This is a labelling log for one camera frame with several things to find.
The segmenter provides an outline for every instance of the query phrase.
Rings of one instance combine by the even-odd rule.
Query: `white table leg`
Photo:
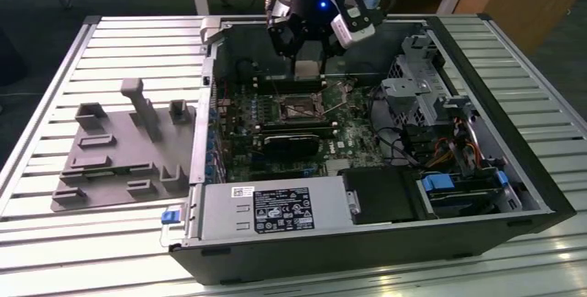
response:
[[[442,0],[436,14],[452,14],[459,0]]]
[[[194,0],[198,15],[210,15],[208,0]]]

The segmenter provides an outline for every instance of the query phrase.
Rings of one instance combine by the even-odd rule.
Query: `white sticker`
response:
[[[243,187],[232,187],[232,197],[251,197],[254,196],[255,187],[254,186],[243,186]]]

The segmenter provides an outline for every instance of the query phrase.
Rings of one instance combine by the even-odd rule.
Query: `blue tab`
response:
[[[447,174],[440,175],[427,175],[422,180],[424,189],[427,192],[438,189],[452,189],[455,184],[452,182],[451,176]]]
[[[168,225],[171,223],[180,223],[180,211],[179,210],[174,210],[174,211],[166,211],[162,214],[162,224],[163,225]]]
[[[506,187],[510,181],[507,180],[507,175],[503,171],[498,171],[498,179],[502,187]]]

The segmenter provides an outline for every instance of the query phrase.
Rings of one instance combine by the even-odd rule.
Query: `power supply label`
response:
[[[314,229],[308,188],[254,192],[255,232],[259,234]]]

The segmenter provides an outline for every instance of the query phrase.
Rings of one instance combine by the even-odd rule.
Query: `metal workbench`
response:
[[[160,214],[182,199],[54,213],[51,193],[82,102],[128,110],[123,78],[156,107],[198,106],[202,17],[104,17],[80,29],[0,173],[0,295],[575,296],[587,291],[587,128],[491,21],[442,16],[578,214],[484,255],[235,286],[199,285],[160,244]],[[463,91],[456,74],[458,90]],[[171,238],[180,230],[171,229]]]

